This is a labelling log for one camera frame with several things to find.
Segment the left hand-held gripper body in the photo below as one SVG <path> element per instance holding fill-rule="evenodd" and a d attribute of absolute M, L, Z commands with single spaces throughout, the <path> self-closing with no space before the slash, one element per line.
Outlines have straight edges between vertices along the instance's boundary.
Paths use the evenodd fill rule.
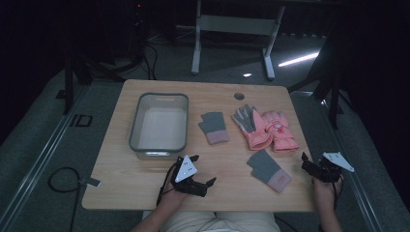
<path fill-rule="evenodd" d="M 171 184 L 177 191 L 182 193 L 204 197 L 207 193 L 207 186 L 193 179 L 196 173 L 197 168 L 194 166 L 194 162 L 190 160 L 190 156 L 179 157 L 175 162 Z"/>

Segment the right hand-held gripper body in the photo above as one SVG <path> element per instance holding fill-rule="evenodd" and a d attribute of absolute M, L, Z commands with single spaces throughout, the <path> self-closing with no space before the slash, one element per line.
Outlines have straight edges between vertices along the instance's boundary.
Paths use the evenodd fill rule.
<path fill-rule="evenodd" d="M 342 170 L 354 172 L 355 168 L 341 152 L 324 153 L 319 160 L 318 169 L 314 177 L 324 183 L 335 183 L 340 178 Z"/>

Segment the grey and pink knit glove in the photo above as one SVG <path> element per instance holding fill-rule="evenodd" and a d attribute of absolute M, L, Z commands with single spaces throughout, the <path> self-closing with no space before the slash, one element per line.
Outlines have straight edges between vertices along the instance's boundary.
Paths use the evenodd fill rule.
<path fill-rule="evenodd" d="M 230 140 L 221 112 L 207 112 L 201 115 L 201 119 L 202 121 L 198 126 L 205 134 L 210 145 Z"/>
<path fill-rule="evenodd" d="M 265 151 L 260 150 L 247 161 L 252 168 L 251 175 L 276 192 L 283 192 L 291 177 Z"/>

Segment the clear plastic bin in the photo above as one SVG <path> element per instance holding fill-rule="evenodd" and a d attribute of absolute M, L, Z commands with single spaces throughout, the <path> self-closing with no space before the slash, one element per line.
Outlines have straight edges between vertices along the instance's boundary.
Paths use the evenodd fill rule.
<path fill-rule="evenodd" d="M 129 146 L 141 160 L 174 160 L 188 139 L 189 98 L 182 93 L 144 93 L 136 106 Z"/>

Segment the pink ski glove grey palm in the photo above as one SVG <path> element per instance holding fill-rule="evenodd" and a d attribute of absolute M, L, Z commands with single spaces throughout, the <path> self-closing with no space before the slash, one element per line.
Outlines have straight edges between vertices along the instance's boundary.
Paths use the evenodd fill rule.
<path fill-rule="evenodd" d="M 266 131 L 267 123 L 253 106 L 245 104 L 238 108 L 232 120 L 240 128 L 252 151 L 263 150 L 272 143 L 273 136 Z"/>

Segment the person's right hand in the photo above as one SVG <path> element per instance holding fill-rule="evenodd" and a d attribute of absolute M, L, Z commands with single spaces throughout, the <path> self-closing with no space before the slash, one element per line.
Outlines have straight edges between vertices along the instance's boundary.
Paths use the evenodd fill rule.
<path fill-rule="evenodd" d="M 339 179 L 335 183 L 324 183 L 317 178 L 313 178 L 312 183 L 316 209 L 330 207 L 335 209 L 343 180 Z"/>

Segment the person's left hand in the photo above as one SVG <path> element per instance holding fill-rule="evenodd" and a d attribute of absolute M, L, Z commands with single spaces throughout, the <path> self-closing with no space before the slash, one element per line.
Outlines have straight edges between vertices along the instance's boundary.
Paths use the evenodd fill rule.
<path fill-rule="evenodd" d="M 160 194 L 159 206 L 170 211 L 177 211 L 188 195 L 175 190 L 173 187 L 166 187 Z"/>

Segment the pink ski glove with print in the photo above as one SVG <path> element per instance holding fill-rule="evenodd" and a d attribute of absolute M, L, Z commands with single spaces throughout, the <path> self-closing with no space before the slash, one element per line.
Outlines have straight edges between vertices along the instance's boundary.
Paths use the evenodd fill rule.
<path fill-rule="evenodd" d="M 262 114 L 262 118 L 267 123 L 266 131 L 273 136 L 273 150 L 275 152 L 284 153 L 299 149 L 284 112 L 267 111 Z"/>

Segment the person's legs in beige trousers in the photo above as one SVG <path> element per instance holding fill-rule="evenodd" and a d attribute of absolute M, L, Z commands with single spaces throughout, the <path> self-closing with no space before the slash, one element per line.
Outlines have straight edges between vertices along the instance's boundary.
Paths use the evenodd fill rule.
<path fill-rule="evenodd" d="M 280 232 L 269 212 L 177 212 L 154 232 Z"/>

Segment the black metal stand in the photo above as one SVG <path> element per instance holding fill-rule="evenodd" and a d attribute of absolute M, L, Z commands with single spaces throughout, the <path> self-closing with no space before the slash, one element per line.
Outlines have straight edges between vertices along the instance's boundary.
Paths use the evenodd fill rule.
<path fill-rule="evenodd" d="M 329 121 L 335 130 L 337 129 L 338 94 L 341 79 L 341 65 L 337 59 L 340 54 L 339 45 L 339 36 L 331 34 L 312 63 L 307 77 L 287 88 L 288 93 L 293 93 L 317 81 L 318 84 L 313 91 L 313 96 L 316 100 L 324 101 L 328 94 L 331 94 Z"/>
<path fill-rule="evenodd" d="M 83 85 L 90 85 L 93 78 L 89 72 L 89 67 L 96 69 L 98 72 L 117 82 L 124 82 L 125 78 L 117 73 L 110 71 L 97 61 L 94 61 L 83 53 L 66 50 L 64 52 L 64 89 L 60 90 L 56 96 L 57 99 L 65 101 L 64 115 L 67 115 L 74 103 L 73 77 L 76 76 L 78 82 Z"/>

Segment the metal table clamp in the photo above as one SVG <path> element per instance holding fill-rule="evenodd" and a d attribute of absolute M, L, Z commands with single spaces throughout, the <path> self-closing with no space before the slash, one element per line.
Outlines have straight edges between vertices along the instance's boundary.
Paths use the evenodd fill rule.
<path fill-rule="evenodd" d="M 98 188 L 101 184 L 99 180 L 96 180 L 91 177 L 81 178 L 78 182 L 84 187 L 94 187 L 94 188 Z"/>

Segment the metal floor rail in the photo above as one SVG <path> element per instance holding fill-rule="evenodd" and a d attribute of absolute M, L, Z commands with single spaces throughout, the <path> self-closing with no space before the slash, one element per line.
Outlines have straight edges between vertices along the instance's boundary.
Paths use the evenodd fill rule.
<path fill-rule="evenodd" d="M 328 119 L 328 105 L 323 101 L 317 101 L 312 92 L 296 91 L 291 93 L 290 97 L 313 160 L 318 161 L 324 152 L 341 152 L 355 166 L 355 172 L 343 172 L 346 180 L 342 196 L 337 202 L 340 219 L 350 216 L 346 226 L 353 231 L 357 221 L 366 228 L 364 232 L 382 232 L 375 208 L 358 176 L 360 168 L 351 160 L 350 154 L 341 141 L 339 130 L 335 130 Z"/>
<path fill-rule="evenodd" d="M 93 90 L 81 87 L 72 111 L 60 113 L 58 100 L 36 101 L 12 137 L 0 148 L 0 232 L 72 232 L 81 178 L 93 166 L 87 121 Z"/>

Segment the white metal desk frame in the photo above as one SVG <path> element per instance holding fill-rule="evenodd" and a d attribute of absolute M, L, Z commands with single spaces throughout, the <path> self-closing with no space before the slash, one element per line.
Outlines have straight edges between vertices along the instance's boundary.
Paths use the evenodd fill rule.
<path fill-rule="evenodd" d="M 203 14 L 201 11 L 202 0 L 196 0 L 195 42 L 191 63 L 191 73 L 199 74 L 201 57 L 201 32 L 222 32 L 234 34 L 249 34 L 268 36 L 269 42 L 262 49 L 263 62 L 268 79 L 275 79 L 275 71 L 271 53 L 278 35 L 278 29 L 285 12 L 285 7 L 280 6 L 275 19 L 245 18 L 236 16 L 223 16 Z"/>

